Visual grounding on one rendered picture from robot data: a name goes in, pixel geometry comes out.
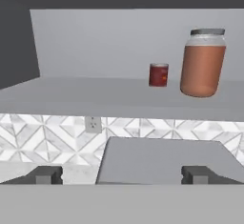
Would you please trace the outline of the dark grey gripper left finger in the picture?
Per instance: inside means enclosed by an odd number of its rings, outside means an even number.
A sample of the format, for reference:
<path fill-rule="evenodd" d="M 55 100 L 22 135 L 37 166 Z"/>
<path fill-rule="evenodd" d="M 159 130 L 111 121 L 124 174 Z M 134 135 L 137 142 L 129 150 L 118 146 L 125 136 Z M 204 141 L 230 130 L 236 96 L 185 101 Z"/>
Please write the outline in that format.
<path fill-rule="evenodd" d="M 38 166 L 26 175 L 4 181 L 4 184 L 63 184 L 63 168 L 61 166 Z"/>

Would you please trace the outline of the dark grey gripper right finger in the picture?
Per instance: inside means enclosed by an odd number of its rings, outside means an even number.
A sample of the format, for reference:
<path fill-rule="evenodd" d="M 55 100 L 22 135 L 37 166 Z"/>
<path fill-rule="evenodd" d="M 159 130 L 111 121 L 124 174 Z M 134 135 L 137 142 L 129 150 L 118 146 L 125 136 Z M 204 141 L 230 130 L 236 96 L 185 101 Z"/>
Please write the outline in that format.
<path fill-rule="evenodd" d="M 218 175 L 206 166 L 183 166 L 181 168 L 182 184 L 191 185 L 227 185 L 237 184 L 241 182 L 229 177 Z"/>

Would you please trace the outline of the flat grey digital scale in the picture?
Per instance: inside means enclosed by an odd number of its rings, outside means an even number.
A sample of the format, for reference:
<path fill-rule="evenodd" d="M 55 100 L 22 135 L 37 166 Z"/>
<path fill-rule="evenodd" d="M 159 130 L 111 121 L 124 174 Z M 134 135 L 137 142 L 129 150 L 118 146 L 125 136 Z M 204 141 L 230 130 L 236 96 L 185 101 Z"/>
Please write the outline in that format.
<path fill-rule="evenodd" d="M 179 184 L 184 166 L 206 166 L 244 182 L 244 166 L 217 141 L 111 137 L 98 184 Z"/>

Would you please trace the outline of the amber honey bottle grey lid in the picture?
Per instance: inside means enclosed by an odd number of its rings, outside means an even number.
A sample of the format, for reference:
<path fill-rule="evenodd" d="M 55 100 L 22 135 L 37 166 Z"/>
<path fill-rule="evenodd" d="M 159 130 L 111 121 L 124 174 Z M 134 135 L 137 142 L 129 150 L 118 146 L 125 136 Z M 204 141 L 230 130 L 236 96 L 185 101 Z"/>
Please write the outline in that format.
<path fill-rule="evenodd" d="M 224 29 L 191 30 L 180 79 L 184 94 L 210 97 L 216 93 L 226 51 L 224 34 Z"/>

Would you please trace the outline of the small red can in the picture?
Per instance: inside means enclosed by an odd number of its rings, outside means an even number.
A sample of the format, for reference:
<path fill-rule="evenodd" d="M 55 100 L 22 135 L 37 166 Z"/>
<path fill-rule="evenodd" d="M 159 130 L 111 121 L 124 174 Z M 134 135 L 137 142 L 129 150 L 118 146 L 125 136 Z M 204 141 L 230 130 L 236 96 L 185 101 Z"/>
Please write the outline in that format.
<path fill-rule="evenodd" d="M 152 87 L 166 87 L 168 70 L 168 64 L 150 64 L 149 85 Z"/>

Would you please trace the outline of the white wall power socket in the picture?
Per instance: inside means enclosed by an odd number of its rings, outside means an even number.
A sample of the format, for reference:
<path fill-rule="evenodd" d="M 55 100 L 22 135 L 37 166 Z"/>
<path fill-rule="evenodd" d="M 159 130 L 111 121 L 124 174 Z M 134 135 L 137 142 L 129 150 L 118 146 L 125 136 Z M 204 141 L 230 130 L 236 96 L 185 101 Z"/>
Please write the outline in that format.
<path fill-rule="evenodd" d="M 102 133 L 102 123 L 100 117 L 86 116 L 85 130 L 89 133 Z"/>

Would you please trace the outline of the grey open wall cabinet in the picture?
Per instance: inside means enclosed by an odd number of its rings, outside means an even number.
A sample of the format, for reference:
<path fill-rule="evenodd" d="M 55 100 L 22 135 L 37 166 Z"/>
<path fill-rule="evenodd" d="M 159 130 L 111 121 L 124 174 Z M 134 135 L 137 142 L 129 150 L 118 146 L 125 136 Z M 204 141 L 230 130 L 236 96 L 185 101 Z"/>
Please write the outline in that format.
<path fill-rule="evenodd" d="M 194 28 L 226 32 L 209 98 L 179 89 Z M 244 121 L 244 0 L 0 0 L 0 112 Z"/>

